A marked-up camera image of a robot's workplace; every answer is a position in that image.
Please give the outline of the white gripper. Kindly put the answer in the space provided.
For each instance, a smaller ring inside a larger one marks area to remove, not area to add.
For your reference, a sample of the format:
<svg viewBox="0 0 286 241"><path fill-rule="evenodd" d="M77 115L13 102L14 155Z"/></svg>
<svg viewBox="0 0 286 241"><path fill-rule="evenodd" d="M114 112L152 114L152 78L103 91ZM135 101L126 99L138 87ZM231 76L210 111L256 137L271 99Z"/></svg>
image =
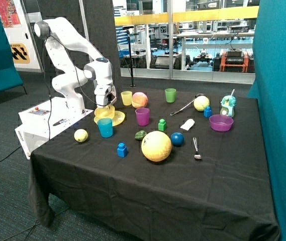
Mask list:
<svg viewBox="0 0 286 241"><path fill-rule="evenodd" d="M109 105L113 105L117 101L116 88L113 84L98 84L94 94L98 108L105 107L105 110L109 110Z"/></svg>

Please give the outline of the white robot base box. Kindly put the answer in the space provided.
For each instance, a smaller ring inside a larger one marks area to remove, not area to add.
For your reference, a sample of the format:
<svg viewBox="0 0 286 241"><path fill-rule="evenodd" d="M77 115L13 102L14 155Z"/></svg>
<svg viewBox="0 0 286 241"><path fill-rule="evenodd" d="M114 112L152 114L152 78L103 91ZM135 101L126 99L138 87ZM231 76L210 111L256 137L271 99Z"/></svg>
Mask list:
<svg viewBox="0 0 286 241"><path fill-rule="evenodd" d="M57 136L92 110L86 109L82 114L69 115L66 101L62 97L54 97L19 113L22 124L15 129L27 159L32 151ZM66 122L53 126L61 119Z"/></svg>

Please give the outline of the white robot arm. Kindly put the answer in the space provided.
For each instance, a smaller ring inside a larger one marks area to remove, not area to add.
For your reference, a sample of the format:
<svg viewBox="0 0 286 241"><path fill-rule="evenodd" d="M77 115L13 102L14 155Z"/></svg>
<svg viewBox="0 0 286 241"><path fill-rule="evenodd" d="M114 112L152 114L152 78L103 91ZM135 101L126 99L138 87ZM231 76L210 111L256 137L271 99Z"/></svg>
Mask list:
<svg viewBox="0 0 286 241"><path fill-rule="evenodd" d="M75 92L75 89L89 80L96 83L94 95L98 108L116 102L111 62L80 35L66 18L38 21L34 24L34 30L38 38L45 40L45 47L54 67L63 71L63 74L53 78L52 85L65 97L71 116L85 112L83 97ZM87 63L81 70L74 65L68 50L86 53L92 58L92 62Z"/></svg>

